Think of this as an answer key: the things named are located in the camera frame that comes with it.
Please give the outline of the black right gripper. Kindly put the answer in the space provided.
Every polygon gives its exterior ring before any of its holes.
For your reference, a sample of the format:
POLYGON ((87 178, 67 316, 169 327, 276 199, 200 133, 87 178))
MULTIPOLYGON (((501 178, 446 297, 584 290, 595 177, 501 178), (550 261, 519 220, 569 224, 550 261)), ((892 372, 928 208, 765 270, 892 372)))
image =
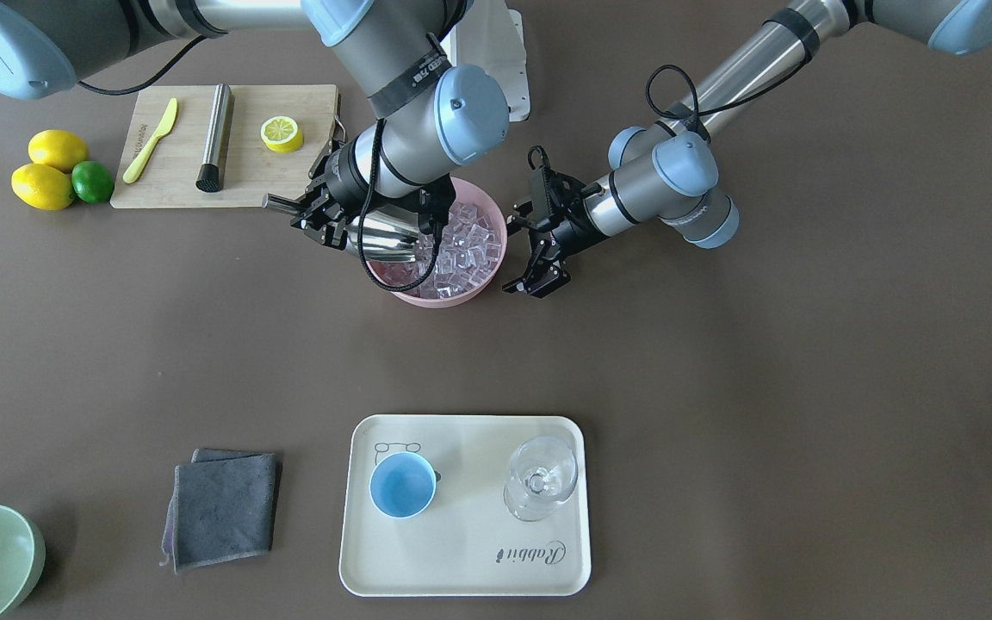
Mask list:
POLYGON ((328 141, 308 174, 310 184, 298 199, 290 226, 333 250, 347 247, 346 225, 361 212, 369 181, 358 168, 353 142, 328 141))

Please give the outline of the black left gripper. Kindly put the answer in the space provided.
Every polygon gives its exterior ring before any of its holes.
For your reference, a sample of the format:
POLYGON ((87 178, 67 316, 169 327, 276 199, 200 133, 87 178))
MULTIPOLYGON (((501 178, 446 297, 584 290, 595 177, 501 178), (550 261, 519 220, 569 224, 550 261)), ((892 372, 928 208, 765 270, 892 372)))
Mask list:
POLYGON ((527 229, 531 254, 524 273, 504 283, 501 290, 541 299, 570 282, 564 259, 603 242, 604 235, 593 224, 586 206, 587 197, 602 192, 602 188, 598 182, 586 185, 552 169, 543 146, 532 146, 527 159, 530 197, 512 205, 506 231, 527 229))

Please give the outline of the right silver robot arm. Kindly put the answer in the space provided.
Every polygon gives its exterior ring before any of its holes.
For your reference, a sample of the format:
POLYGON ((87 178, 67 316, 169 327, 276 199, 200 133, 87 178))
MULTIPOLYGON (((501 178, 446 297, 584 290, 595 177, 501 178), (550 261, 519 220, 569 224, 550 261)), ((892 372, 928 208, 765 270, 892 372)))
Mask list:
POLYGON ((451 174, 506 138, 499 83, 456 65, 443 39, 469 1, 0 1, 0 94, 39 99, 150 48, 177 42, 228 62, 278 59, 267 39, 302 31, 334 54, 375 125, 332 140, 298 199, 266 208, 335 250, 409 258, 420 234, 448 225, 451 174))

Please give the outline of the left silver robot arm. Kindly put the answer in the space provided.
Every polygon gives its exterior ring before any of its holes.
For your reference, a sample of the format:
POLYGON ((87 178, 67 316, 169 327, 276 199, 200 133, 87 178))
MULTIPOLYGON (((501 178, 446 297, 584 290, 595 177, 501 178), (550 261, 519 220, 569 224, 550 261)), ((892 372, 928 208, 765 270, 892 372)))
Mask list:
POLYGON ((556 171, 542 146, 528 154, 530 195, 513 208, 508 234, 527 232, 530 255, 508 294, 543 298, 568 283, 567 260, 633 226, 658 220, 704 250, 727 244, 740 226, 720 185, 711 141, 743 109, 797 75, 827 40, 873 24, 964 56, 992 46, 992 1, 791 1, 708 78, 684 75, 688 93, 661 107, 645 83, 653 125, 619 131, 609 171, 582 182, 556 171))

